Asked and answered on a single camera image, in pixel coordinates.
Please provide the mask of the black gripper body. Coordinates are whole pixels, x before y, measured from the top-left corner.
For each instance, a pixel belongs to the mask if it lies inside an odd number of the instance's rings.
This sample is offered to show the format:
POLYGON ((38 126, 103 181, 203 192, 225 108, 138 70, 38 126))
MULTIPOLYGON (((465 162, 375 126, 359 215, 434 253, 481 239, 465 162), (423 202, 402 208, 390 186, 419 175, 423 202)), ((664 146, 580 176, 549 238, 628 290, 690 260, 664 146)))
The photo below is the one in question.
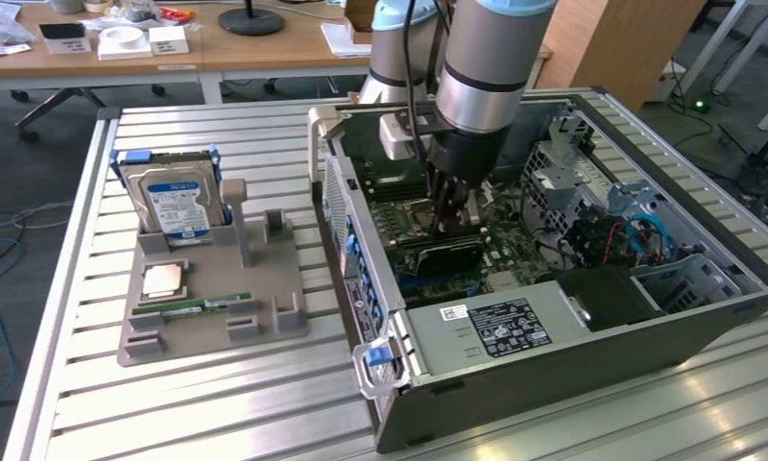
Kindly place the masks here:
POLYGON ((435 171, 466 183, 479 183, 495 168, 503 145, 503 130, 470 133, 463 130, 434 133, 427 162, 435 171))

